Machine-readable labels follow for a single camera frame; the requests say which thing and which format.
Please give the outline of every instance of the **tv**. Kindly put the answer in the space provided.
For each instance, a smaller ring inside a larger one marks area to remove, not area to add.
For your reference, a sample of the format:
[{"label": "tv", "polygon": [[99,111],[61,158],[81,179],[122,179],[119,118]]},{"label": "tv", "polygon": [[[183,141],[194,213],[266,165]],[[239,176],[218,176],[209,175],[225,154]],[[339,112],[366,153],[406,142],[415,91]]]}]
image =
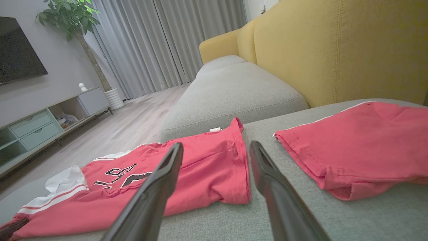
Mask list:
[{"label": "tv", "polygon": [[47,74],[16,19],[0,17],[0,85]]}]

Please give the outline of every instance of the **yellow cushion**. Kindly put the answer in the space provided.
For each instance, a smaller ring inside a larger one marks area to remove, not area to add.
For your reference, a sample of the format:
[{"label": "yellow cushion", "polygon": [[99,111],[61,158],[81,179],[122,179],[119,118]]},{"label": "yellow cushion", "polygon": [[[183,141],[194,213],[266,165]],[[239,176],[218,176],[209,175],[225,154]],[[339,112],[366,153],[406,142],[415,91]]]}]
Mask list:
[{"label": "yellow cushion", "polygon": [[363,98],[422,104],[427,19],[424,0],[282,0],[255,24],[257,64],[311,107]]},{"label": "yellow cushion", "polygon": [[257,64],[256,50],[254,48],[254,27],[256,19],[241,28],[238,34],[239,56],[248,62]]},{"label": "yellow cushion", "polygon": [[203,41],[199,45],[202,62],[206,63],[227,55],[239,56],[237,37],[240,30],[237,29]]}]

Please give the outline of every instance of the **red jersey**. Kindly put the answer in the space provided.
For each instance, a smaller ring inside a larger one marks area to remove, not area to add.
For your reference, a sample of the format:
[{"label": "red jersey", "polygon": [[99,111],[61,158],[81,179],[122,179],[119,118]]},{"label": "red jersey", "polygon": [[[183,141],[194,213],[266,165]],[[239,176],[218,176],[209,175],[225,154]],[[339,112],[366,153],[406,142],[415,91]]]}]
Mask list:
[{"label": "red jersey", "polygon": [[341,200],[428,177],[428,108],[365,102],[274,135],[320,188]]},{"label": "red jersey", "polygon": [[238,118],[220,132],[203,133],[165,144],[141,145],[126,153],[97,158],[83,168],[73,166],[46,182],[51,192],[14,216],[30,221],[12,240],[69,235],[107,229],[170,147],[181,142],[183,161],[164,215],[202,208],[215,201],[247,204],[250,181],[245,144]]}]

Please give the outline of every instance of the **small white figurine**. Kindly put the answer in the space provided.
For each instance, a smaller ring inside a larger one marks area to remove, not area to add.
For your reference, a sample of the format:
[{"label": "small white figurine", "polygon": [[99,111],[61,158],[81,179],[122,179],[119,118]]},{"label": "small white figurine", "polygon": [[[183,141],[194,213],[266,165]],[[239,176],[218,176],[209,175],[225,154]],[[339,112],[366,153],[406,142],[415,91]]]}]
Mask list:
[{"label": "small white figurine", "polygon": [[80,90],[82,91],[82,92],[85,92],[85,91],[87,91],[88,89],[86,89],[86,87],[85,87],[85,85],[83,84],[83,83],[80,83],[79,84],[79,87],[80,87]]}]

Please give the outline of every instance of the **drawer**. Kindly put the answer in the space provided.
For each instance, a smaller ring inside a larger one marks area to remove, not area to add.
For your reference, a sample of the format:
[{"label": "drawer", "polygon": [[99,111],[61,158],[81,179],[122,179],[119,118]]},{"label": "drawer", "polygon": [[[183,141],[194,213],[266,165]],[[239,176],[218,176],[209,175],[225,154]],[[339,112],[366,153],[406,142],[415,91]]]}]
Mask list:
[{"label": "drawer", "polygon": [[43,128],[40,128],[37,131],[22,138],[21,141],[28,148],[28,150],[31,150],[58,133],[59,130],[56,125],[54,123],[50,123],[49,125],[44,126]]},{"label": "drawer", "polygon": [[51,121],[51,118],[43,111],[11,125],[10,128],[18,137],[22,137]]}]

